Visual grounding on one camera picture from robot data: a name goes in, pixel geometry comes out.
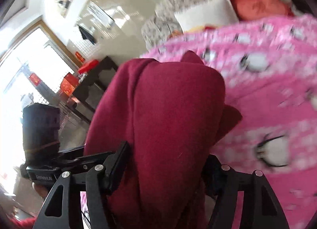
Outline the dark wooden side table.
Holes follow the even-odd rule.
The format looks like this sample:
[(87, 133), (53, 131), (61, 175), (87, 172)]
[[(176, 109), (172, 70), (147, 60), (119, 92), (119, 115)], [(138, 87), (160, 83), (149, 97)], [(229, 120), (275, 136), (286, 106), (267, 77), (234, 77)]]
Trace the dark wooden side table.
[(71, 96), (60, 89), (58, 96), (62, 103), (81, 120), (91, 123), (102, 95), (106, 91), (112, 77), (118, 70), (116, 63), (108, 56), (88, 73), (74, 74), (79, 79), (79, 85)]

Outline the red gift box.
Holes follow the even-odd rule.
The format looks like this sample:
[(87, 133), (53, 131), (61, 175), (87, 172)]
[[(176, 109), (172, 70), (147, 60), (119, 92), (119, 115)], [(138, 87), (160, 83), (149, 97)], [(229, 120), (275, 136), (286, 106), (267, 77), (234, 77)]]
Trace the red gift box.
[(90, 70), (94, 69), (99, 64), (97, 59), (92, 59), (88, 62), (85, 62), (79, 69), (78, 74), (88, 73)]

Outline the dark red fleece sweater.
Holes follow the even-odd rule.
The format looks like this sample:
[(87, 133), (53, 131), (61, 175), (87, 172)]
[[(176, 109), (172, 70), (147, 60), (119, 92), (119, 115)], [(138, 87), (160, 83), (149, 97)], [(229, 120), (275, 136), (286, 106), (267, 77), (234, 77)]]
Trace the dark red fleece sweater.
[(88, 130), (84, 152), (132, 156), (108, 198), (119, 228), (205, 228), (201, 172), (211, 147), (240, 121), (225, 83), (194, 52), (178, 62), (133, 59), (120, 66)]

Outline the red heart shaped cushion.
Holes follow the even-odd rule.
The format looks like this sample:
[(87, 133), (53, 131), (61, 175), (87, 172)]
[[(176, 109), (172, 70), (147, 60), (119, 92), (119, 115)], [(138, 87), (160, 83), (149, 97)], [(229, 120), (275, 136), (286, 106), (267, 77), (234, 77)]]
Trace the red heart shaped cushion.
[(288, 4), (281, 0), (230, 0), (242, 21), (258, 20), (270, 16), (294, 17)]

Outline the red bag on table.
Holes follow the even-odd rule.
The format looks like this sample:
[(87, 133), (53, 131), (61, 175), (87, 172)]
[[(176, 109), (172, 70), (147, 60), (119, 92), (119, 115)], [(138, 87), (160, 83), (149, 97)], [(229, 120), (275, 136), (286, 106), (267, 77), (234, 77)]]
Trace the red bag on table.
[(76, 87), (78, 87), (78, 85), (79, 85), (79, 79), (73, 74), (71, 74), (70, 72), (68, 72), (64, 76), (60, 84), (60, 90), (64, 92), (67, 96), (71, 96), (74, 90), (76, 89)]

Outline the dark cloth hanging on wall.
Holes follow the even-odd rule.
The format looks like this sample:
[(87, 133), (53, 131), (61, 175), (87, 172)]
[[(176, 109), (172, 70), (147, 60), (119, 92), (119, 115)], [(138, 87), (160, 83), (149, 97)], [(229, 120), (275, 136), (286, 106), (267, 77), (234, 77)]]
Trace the dark cloth hanging on wall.
[(85, 28), (83, 28), (82, 26), (78, 25), (78, 29), (79, 29), (79, 31), (81, 33), (81, 36), (82, 36), (83, 40), (88, 40), (93, 45), (95, 45), (97, 43), (97, 40), (94, 38), (94, 36), (89, 31), (87, 31)]

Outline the white square pillow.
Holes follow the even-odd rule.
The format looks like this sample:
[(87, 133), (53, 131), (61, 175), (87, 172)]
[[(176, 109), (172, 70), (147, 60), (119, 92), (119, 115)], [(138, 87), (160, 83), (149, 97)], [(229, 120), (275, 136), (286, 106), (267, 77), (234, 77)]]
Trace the white square pillow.
[(181, 12), (175, 12), (174, 16), (183, 32), (198, 27), (218, 28), (239, 22), (230, 0), (208, 0)]

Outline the pink penguin print duvet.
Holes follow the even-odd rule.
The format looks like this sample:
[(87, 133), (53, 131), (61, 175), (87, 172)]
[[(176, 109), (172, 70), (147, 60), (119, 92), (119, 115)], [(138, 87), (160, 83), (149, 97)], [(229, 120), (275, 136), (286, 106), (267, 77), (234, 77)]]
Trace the pink penguin print duvet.
[(238, 171), (261, 169), (291, 228), (316, 212), (316, 19), (278, 16), (174, 38), (141, 59), (178, 62), (188, 51), (221, 74), (241, 121), (214, 153)]

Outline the white wall calendar chart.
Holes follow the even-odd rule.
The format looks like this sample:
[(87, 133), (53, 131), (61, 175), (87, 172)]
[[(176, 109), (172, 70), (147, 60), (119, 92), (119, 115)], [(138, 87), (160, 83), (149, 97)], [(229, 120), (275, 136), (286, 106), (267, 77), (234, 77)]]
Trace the white wall calendar chart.
[(97, 4), (90, 1), (87, 7), (88, 12), (93, 15), (105, 28), (111, 29), (115, 21)]

